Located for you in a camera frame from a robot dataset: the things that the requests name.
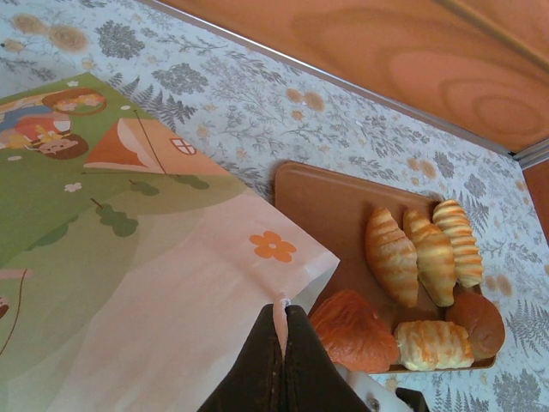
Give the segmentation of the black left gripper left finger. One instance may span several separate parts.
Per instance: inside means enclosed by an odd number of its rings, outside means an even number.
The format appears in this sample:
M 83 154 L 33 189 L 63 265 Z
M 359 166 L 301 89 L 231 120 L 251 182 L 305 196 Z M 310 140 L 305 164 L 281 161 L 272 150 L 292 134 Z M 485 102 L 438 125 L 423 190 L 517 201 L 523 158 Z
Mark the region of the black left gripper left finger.
M 281 346 L 266 305 L 228 372 L 197 412 L 286 412 Z

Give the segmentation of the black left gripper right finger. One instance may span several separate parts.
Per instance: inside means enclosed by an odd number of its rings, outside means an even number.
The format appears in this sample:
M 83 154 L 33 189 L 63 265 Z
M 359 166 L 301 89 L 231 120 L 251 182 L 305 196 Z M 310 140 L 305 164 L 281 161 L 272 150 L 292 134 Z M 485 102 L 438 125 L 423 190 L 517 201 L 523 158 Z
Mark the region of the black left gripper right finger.
M 281 345 L 279 412 L 371 412 L 336 371 L 304 309 L 289 305 L 276 322 Z

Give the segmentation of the red triangular fake bread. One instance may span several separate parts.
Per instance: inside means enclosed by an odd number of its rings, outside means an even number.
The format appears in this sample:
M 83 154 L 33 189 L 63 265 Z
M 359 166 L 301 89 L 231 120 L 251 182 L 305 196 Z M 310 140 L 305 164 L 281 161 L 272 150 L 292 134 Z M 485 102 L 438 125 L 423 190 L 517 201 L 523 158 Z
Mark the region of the red triangular fake bread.
M 310 321 L 332 362 L 351 372 L 384 373 L 399 359 L 390 328 L 354 290 L 327 298 Z

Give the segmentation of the orange streaked fake pastry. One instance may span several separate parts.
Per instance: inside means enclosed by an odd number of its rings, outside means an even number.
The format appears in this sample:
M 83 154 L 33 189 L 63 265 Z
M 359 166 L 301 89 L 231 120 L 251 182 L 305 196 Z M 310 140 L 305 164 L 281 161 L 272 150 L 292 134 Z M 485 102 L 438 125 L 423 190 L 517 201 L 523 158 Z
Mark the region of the orange streaked fake pastry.
M 467 331 L 442 320 L 400 323 L 394 333 L 400 363 L 411 371 L 434 371 L 470 367 L 474 363 Z

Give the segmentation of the round brown fake bun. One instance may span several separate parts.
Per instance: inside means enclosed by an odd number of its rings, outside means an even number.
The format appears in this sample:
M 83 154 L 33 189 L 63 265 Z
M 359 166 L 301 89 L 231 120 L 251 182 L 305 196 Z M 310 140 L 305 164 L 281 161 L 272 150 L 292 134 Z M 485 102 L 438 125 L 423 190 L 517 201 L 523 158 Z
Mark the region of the round brown fake bun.
M 503 318 L 498 308 L 481 294 L 458 294 L 446 310 L 445 319 L 466 330 L 476 361 L 496 356 L 504 345 Z

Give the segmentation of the striped golden fake croissant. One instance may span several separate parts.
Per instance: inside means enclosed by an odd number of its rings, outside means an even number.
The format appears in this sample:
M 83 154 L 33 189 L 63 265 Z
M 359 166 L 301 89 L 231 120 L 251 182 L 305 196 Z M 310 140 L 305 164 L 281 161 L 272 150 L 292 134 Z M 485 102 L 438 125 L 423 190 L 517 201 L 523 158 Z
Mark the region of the striped golden fake croissant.
M 419 280 L 426 292 L 437 306 L 452 306 L 456 273 L 449 236 L 416 209 L 404 212 L 403 228 L 415 246 Z
M 365 256 L 371 273 L 393 301 L 405 307 L 417 305 L 416 248 L 386 208 L 375 208 L 366 224 Z

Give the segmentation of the ribbed long fake bread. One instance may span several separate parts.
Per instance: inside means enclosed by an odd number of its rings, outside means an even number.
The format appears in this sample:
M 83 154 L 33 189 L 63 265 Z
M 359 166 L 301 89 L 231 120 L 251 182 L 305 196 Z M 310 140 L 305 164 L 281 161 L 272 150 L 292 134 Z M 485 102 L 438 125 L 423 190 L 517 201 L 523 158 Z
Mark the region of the ribbed long fake bread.
M 432 221 L 450 239 L 457 281 L 465 288 L 480 284 L 483 259 L 465 209 L 456 200 L 443 201 L 434 208 Z

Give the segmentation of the brown rectangular tray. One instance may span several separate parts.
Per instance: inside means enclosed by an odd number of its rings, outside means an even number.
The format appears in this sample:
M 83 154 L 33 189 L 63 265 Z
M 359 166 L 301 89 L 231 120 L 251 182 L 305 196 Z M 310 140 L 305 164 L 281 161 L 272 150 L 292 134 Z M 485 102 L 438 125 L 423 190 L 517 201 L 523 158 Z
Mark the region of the brown rectangular tray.
M 393 301 L 371 273 L 365 256 L 366 224 L 375 208 L 388 209 L 399 228 L 404 231 L 403 216 L 407 209 L 418 210 L 433 223 L 433 210 L 441 202 L 371 181 L 288 162 L 276 172 L 274 203 L 279 211 L 326 246 L 340 260 L 333 275 L 322 280 L 318 286 L 299 299 L 299 304 L 309 316 L 333 294 L 351 289 L 373 307 L 379 319 L 390 328 L 393 336 L 396 327 L 403 322 L 447 321 L 445 313 L 449 306 L 437 306 L 419 277 L 416 306 L 405 307 Z M 480 285 L 481 283 L 465 288 L 456 277 L 454 301 L 455 297 L 462 293 L 483 295 Z M 497 356 L 498 354 L 489 359 L 474 360 L 472 366 L 459 369 L 490 367 Z M 398 359 L 386 372 L 419 371 L 406 369 Z

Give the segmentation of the white printed paper bag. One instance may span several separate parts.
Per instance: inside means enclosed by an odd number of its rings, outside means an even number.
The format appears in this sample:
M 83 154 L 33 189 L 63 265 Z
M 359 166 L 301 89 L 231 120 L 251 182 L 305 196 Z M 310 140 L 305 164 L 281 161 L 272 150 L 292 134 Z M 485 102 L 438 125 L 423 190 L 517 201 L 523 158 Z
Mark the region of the white printed paper bag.
M 338 263 L 95 76 L 0 99 L 0 412 L 196 412 Z

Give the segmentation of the floral patterned tablecloth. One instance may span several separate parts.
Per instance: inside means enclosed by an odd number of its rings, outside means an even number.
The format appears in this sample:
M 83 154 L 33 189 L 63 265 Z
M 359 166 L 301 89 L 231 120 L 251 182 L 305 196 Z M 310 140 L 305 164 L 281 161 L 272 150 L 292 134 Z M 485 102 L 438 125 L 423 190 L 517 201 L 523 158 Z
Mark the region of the floral patterned tablecloth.
M 0 98 L 89 72 L 272 196 L 299 161 L 468 212 L 506 342 L 478 372 L 399 373 L 432 412 L 549 412 L 549 245 L 520 166 L 138 0 L 0 0 Z

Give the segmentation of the aluminium frame post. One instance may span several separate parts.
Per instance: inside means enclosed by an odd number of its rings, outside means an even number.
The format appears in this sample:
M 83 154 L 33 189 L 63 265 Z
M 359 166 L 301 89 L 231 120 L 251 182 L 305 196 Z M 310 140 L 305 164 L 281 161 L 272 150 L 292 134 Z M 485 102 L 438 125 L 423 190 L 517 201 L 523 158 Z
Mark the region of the aluminium frame post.
M 549 137 L 513 155 L 521 169 L 525 170 L 549 160 Z

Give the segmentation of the aluminium frame bar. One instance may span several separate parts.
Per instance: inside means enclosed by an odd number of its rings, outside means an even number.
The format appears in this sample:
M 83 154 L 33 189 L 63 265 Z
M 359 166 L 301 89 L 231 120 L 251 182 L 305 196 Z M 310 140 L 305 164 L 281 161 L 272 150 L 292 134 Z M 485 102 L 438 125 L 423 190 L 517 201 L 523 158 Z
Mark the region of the aluminium frame bar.
M 254 52 L 260 52 L 261 54 L 268 56 L 274 60 L 290 65 L 295 69 L 304 71 L 326 82 L 330 82 L 340 88 L 345 89 L 348 92 L 355 93 L 361 97 L 364 97 L 368 100 L 376 102 L 382 106 L 391 108 L 393 110 L 396 110 L 399 113 L 402 113 L 411 118 L 417 119 L 425 124 L 432 125 L 439 130 L 449 132 L 450 134 L 460 137 L 461 139 L 475 143 L 483 148 L 488 148 L 491 151 L 494 151 L 500 155 L 506 155 L 511 159 L 518 161 L 517 154 L 510 151 L 509 149 L 506 149 L 504 146 L 502 146 L 499 143 L 491 142 L 487 138 L 478 136 L 473 132 L 467 131 L 462 127 L 452 124 L 446 120 L 442 120 L 437 116 L 431 115 L 427 112 L 421 111 L 420 109 L 413 108 L 407 104 L 401 103 L 397 100 L 391 99 L 381 94 L 377 94 L 369 89 L 358 86 L 352 82 L 349 82 L 338 76 L 335 76 L 326 70 L 319 69 L 314 65 L 310 65 L 295 57 L 288 56 L 283 52 L 276 51 L 275 49 L 268 47 L 266 45 L 263 45 L 261 43 L 258 43 L 253 39 L 248 39 L 239 33 L 234 33 L 230 30 L 227 30 L 226 28 L 220 27 L 219 25 L 215 25 L 209 21 L 205 21 L 200 17 L 178 10 L 170 5 L 166 5 L 162 3 L 160 0 L 136 0 L 136 1 L 144 5 L 147 5 L 148 7 L 156 9 L 161 13 L 170 15 L 180 21 L 183 21 L 195 27 L 199 27 L 201 29 L 207 30 L 210 33 L 214 33 L 225 39 L 229 39 L 230 41 L 238 43 L 239 45 L 249 47 Z

